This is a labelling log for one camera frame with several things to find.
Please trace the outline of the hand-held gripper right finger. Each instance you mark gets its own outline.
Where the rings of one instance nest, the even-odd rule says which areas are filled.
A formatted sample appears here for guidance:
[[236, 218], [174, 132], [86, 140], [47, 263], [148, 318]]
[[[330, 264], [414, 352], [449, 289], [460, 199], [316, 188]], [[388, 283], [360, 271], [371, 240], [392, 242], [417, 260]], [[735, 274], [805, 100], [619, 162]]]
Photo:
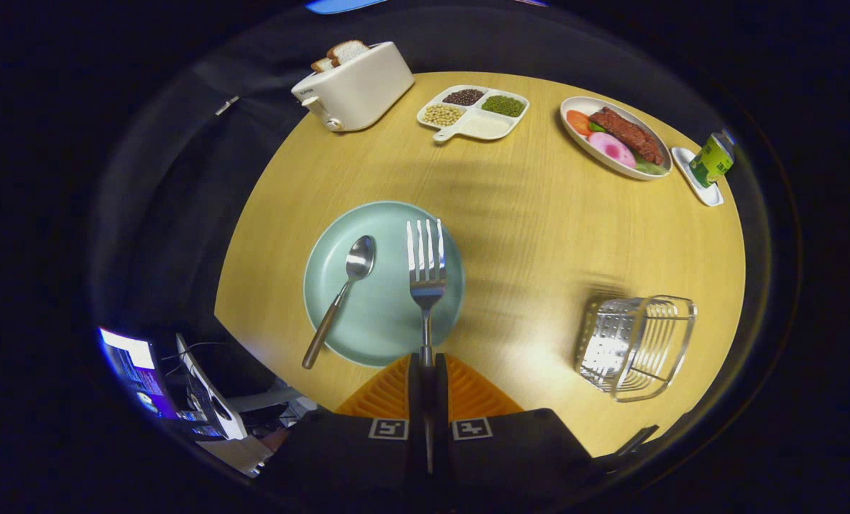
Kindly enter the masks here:
[[552, 409], [520, 407], [447, 353], [434, 397], [438, 454], [460, 495], [571, 495], [606, 475]]

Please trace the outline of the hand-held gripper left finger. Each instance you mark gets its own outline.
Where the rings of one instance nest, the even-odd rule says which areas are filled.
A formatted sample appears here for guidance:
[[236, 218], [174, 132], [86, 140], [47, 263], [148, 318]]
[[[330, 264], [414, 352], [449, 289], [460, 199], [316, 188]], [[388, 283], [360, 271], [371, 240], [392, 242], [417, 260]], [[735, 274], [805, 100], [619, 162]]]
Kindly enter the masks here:
[[295, 424], [269, 459], [277, 495], [402, 495], [428, 476], [418, 356], [383, 368], [333, 412]]

